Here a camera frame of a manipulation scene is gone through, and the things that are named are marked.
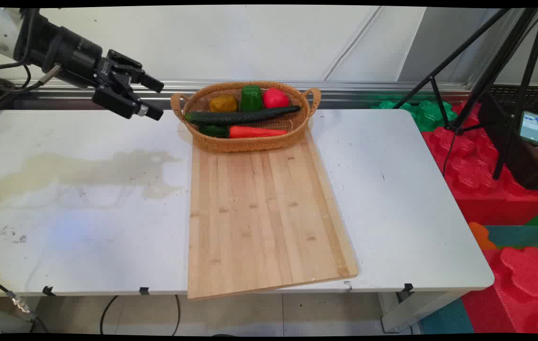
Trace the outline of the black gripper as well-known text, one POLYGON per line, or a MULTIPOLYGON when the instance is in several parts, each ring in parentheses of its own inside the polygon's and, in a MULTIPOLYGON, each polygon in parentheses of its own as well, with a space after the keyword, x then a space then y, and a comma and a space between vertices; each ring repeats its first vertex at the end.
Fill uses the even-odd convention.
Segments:
POLYGON ((100 85, 111 85, 112 75, 127 75, 128 83, 141 84, 160 93, 164 84, 147 74, 140 62, 113 49, 103 54, 102 47, 65 27, 52 24, 37 10, 20 13, 23 23, 15 45, 15 60, 36 65, 46 73, 60 65, 55 78, 81 89, 97 87, 92 96, 93 103, 122 118, 140 116, 159 121, 164 115, 164 110, 152 103, 119 95, 110 87, 100 85))

